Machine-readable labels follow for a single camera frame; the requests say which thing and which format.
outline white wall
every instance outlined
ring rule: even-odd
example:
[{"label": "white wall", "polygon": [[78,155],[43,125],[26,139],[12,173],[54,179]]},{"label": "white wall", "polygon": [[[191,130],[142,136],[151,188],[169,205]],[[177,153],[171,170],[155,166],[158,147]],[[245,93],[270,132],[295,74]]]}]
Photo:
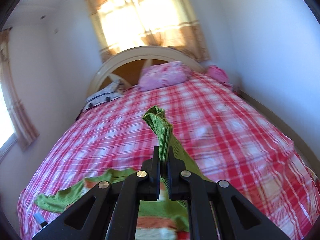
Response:
[{"label": "white wall", "polygon": [[40,133],[25,152],[15,144],[0,165],[1,206],[18,232],[20,192],[72,120],[65,112],[65,96],[52,63],[45,26],[14,27],[10,33],[9,53],[17,93]]},{"label": "white wall", "polygon": [[320,159],[320,25],[303,0],[220,0],[244,92]]},{"label": "white wall", "polygon": [[58,75],[68,96],[68,108],[71,117],[76,118],[84,106],[90,81],[102,64],[85,0],[63,2],[49,18],[47,31]]},{"label": "white wall", "polygon": [[[191,0],[191,4],[200,20],[212,62],[224,68],[231,81],[237,83],[233,43],[220,1]],[[100,47],[85,0],[64,1],[48,22],[52,52],[75,117],[83,107],[91,79],[101,67]]]}]

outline silver screw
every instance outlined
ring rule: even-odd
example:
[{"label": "silver screw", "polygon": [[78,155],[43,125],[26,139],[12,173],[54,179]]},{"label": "silver screw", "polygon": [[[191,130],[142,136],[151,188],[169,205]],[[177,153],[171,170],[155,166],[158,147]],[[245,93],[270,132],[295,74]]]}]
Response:
[{"label": "silver screw", "polygon": [[181,171],[181,176],[182,177],[190,177],[191,176],[191,172],[190,171]]},{"label": "silver screw", "polygon": [[140,178],[144,178],[147,175],[147,173],[145,171],[138,171],[137,172],[137,176]]},{"label": "silver screw", "polygon": [[107,187],[109,187],[109,182],[107,182],[107,181],[101,181],[101,182],[99,183],[99,188],[107,188]]},{"label": "silver screw", "polygon": [[220,180],[219,181],[219,186],[220,187],[228,187],[229,186],[229,182],[227,182],[226,180]]}]

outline bed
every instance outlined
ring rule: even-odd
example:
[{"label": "bed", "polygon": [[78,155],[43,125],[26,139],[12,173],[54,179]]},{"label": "bed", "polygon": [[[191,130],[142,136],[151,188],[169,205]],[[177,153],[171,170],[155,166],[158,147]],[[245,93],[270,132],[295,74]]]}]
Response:
[{"label": "bed", "polygon": [[[143,66],[170,61],[189,66],[190,80],[139,90],[135,84]],[[320,214],[320,194],[293,142],[204,71],[184,54],[158,46],[110,58],[92,79],[88,95],[118,78],[127,91],[83,113],[55,144],[20,195],[21,238],[29,240],[39,230],[33,214],[41,213],[48,222],[59,215],[38,208],[33,203],[38,194],[55,194],[107,168],[139,170],[158,144],[141,117],[158,105],[204,175],[229,181],[291,239],[303,239]]]}]

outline headboard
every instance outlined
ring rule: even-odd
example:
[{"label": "headboard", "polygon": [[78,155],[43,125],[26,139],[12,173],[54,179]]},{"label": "headboard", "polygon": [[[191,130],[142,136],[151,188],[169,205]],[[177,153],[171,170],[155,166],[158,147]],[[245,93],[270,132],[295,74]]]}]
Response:
[{"label": "headboard", "polygon": [[205,70],[198,62],[175,49],[160,46],[135,47],[122,51],[103,63],[91,80],[87,96],[117,79],[122,79],[126,88],[132,87],[138,83],[143,67],[172,61],[181,61],[197,72]]}]

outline curtain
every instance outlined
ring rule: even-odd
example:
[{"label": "curtain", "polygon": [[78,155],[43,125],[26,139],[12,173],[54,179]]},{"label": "curtain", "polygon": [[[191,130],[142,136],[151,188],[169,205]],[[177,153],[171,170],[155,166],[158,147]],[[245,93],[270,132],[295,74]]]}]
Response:
[{"label": "curtain", "polygon": [[15,90],[9,60],[9,29],[0,32],[0,85],[17,142],[25,150],[39,136]]},{"label": "curtain", "polygon": [[101,45],[101,58],[137,46],[178,49],[196,61],[210,60],[188,0],[86,0]]}]

